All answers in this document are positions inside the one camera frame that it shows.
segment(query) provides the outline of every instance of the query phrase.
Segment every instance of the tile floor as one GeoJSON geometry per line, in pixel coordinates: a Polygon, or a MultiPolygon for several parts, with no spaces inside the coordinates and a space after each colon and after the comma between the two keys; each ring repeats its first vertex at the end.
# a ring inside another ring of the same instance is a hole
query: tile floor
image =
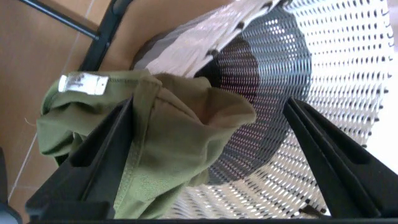
{"type": "MultiPolygon", "coordinates": [[[[43,0],[97,25],[109,1],[43,0]]],[[[129,68],[146,40],[229,1],[134,0],[101,70],[129,68]]],[[[396,31],[398,0],[389,5],[396,31]]],[[[7,163],[9,203],[27,222],[26,200],[56,169],[53,160],[39,154],[36,142],[35,120],[43,95],[61,73],[78,68],[90,39],[17,0],[2,0],[0,44],[0,146],[7,163]]]]}

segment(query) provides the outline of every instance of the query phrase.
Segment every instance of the woven mesh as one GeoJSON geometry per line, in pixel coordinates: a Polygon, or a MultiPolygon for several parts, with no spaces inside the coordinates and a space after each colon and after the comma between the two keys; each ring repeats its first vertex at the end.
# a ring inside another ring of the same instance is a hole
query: woven mesh
{"type": "Polygon", "coordinates": [[[358,143],[377,122],[392,60],[383,1],[294,1],[254,21],[201,72],[245,96],[257,121],[239,129],[165,218],[296,218],[326,204],[282,115],[305,100],[358,143]]]}

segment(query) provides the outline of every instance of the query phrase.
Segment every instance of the garment tag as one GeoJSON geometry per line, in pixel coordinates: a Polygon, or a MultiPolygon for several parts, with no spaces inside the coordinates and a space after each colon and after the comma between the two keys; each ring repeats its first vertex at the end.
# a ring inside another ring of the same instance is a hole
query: garment tag
{"type": "Polygon", "coordinates": [[[79,73],[78,75],[62,75],[58,84],[60,93],[78,91],[89,95],[102,95],[105,92],[109,77],[79,73]]]}

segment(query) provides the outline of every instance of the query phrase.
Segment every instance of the black object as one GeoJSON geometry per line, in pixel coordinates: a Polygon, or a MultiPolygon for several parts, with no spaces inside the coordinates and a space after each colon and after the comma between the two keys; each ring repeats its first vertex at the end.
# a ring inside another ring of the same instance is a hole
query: black object
{"type": "Polygon", "coordinates": [[[63,24],[87,35],[93,39],[86,57],[80,66],[80,71],[97,71],[100,68],[111,41],[120,25],[124,13],[132,0],[112,0],[97,30],[71,19],[38,0],[20,0],[21,2],[51,16],[63,24]]]}
{"type": "Polygon", "coordinates": [[[333,218],[398,218],[393,171],[310,105],[289,98],[284,115],[333,218]]]}
{"type": "Polygon", "coordinates": [[[0,147],[0,223],[22,224],[21,216],[10,206],[7,201],[7,171],[4,153],[0,147]]]}
{"type": "Polygon", "coordinates": [[[25,205],[31,220],[104,220],[133,137],[132,98],[115,107],[25,205]]]}

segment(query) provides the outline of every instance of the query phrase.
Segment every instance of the green cloth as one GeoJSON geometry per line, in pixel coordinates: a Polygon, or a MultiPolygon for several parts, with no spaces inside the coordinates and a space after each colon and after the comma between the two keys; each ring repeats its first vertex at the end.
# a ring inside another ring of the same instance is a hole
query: green cloth
{"type": "Polygon", "coordinates": [[[50,88],[37,120],[39,148],[47,156],[73,153],[122,100],[134,96],[134,138],[118,194],[115,218],[159,218],[185,186],[208,181],[207,168],[231,135],[256,114],[242,96],[147,70],[90,72],[109,76],[101,96],[50,88]]]}

